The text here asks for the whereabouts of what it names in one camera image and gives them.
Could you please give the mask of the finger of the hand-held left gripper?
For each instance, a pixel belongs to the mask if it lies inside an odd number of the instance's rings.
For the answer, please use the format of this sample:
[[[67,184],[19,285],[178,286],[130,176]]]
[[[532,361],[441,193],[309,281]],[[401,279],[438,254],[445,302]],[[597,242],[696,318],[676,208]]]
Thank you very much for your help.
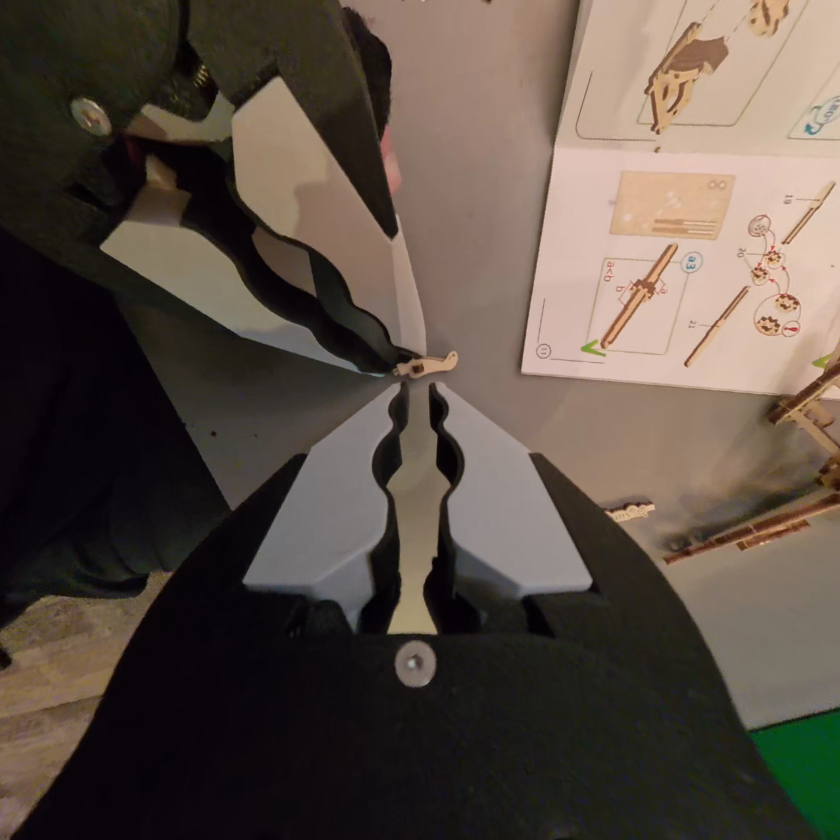
[[[232,120],[238,197],[276,235],[325,258],[353,305],[399,348],[425,355],[422,305],[402,226],[382,231],[281,77]]]
[[[143,168],[103,253],[242,339],[363,374],[397,367],[384,324],[325,257],[246,213],[218,156],[144,156]]]

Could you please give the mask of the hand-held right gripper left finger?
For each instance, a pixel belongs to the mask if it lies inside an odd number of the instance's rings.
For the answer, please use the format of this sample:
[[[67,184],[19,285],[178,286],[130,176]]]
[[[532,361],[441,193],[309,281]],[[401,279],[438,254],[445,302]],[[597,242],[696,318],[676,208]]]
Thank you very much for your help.
[[[398,595],[400,540],[387,488],[402,465],[407,384],[387,388],[315,444],[281,502],[243,583],[255,592],[334,602],[352,630]]]

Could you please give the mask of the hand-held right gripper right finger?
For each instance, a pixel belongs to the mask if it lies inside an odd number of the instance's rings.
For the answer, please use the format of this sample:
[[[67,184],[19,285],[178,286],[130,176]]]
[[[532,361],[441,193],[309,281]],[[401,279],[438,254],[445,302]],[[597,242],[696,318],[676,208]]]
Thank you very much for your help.
[[[482,618],[534,595],[588,592],[591,573],[531,452],[442,383],[429,386],[447,479],[428,576],[435,618]]]

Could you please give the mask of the small hooked wooden part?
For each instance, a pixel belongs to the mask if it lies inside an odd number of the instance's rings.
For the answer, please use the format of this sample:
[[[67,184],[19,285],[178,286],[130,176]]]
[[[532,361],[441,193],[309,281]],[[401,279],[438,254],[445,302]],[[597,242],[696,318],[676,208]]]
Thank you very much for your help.
[[[427,375],[450,372],[456,367],[458,361],[459,357],[456,351],[450,351],[444,357],[419,356],[397,364],[392,373],[397,377],[416,380]]]

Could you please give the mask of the wooden model assembly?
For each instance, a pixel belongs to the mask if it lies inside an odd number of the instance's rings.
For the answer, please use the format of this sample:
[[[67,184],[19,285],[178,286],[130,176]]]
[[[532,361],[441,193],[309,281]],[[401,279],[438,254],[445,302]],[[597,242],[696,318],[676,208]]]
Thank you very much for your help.
[[[738,528],[721,532],[706,541],[692,544],[664,557],[667,565],[695,558],[712,551],[736,546],[744,552],[801,532],[810,520],[839,509],[839,443],[829,434],[830,426],[838,420],[822,405],[824,396],[838,388],[839,346],[826,357],[821,374],[794,395],[776,402],[768,414],[774,426],[792,424],[806,432],[828,457],[819,469],[816,484],[825,492],[813,500],[783,512],[773,512],[766,518],[751,521]]]

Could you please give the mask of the dark cloth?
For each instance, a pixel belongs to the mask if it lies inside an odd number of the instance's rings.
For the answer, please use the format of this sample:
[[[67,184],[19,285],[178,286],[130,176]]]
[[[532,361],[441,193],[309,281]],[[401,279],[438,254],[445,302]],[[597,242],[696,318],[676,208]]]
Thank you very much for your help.
[[[1,626],[126,599],[229,513],[111,293],[2,231]]]

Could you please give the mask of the paper instruction booklet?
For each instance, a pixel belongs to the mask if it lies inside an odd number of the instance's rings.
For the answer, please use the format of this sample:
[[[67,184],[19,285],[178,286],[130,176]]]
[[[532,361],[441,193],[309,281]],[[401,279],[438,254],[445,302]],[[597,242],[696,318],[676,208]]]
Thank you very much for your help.
[[[521,372],[798,392],[838,342],[839,2],[580,2]]]

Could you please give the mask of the green mat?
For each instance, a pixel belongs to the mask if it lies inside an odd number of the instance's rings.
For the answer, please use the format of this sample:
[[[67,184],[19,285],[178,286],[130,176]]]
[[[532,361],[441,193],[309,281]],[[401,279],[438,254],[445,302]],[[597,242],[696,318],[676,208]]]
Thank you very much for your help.
[[[839,709],[754,729],[773,776],[823,839],[839,838]]]

